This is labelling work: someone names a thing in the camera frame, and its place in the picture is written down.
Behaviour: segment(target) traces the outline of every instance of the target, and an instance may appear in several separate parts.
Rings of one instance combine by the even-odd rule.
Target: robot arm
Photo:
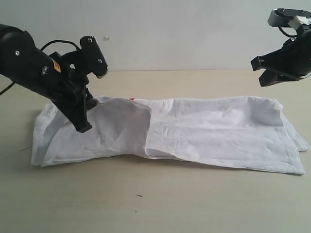
[[[94,37],[85,36],[80,44],[81,49],[75,45],[77,51],[48,56],[36,48],[28,32],[0,24],[0,74],[49,98],[84,133],[92,128],[86,111],[97,104],[86,88],[87,74],[101,78],[108,65]]]
[[[266,69],[260,76],[261,86],[281,82],[299,81],[311,75],[311,13],[305,10],[279,8],[268,19],[288,37],[281,49],[255,57],[251,64],[254,71]],[[297,35],[288,35],[284,27],[292,27]]]

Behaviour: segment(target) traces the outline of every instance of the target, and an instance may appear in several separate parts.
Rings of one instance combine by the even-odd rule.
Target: black cable
[[[289,38],[296,38],[298,35],[289,35],[289,34],[287,34],[282,28],[281,28],[281,26],[278,26],[278,29],[285,35],[285,36],[287,36],[287,37],[289,37]]]
[[[77,50],[79,50],[80,48],[73,42],[71,41],[68,41],[68,40],[52,40],[50,41],[49,43],[47,43],[46,45],[44,45],[40,50],[43,51],[47,46],[51,45],[51,44],[54,44],[54,43],[65,43],[65,44],[71,44],[73,46],[75,46],[75,48]]]
[[[1,92],[0,92],[0,96],[6,92],[8,89],[10,89],[13,85],[15,84],[15,82],[12,82],[10,85],[8,85],[6,88],[4,88]]]

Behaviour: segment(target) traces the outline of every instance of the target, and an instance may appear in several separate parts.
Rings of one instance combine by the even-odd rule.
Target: white cloth
[[[277,100],[127,100],[99,97],[85,133],[53,105],[35,119],[32,164],[49,166],[134,154],[149,159],[304,174],[299,151],[310,147]]]

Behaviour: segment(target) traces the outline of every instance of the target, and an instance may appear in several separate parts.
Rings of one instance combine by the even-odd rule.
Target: beige table surface
[[[311,78],[261,88],[250,70],[110,72],[94,95],[164,99],[276,98],[311,143]],[[0,89],[10,81],[0,79]],[[125,155],[34,167],[34,118],[43,97],[14,86],[0,97],[0,233],[310,233],[306,175],[233,170]]]

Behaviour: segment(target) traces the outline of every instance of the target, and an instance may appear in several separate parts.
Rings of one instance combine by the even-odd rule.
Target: yellow warning label
[[[56,69],[58,72],[61,72],[60,71],[60,65],[56,61],[54,61],[54,60],[53,60],[53,63],[54,63],[54,69]]]

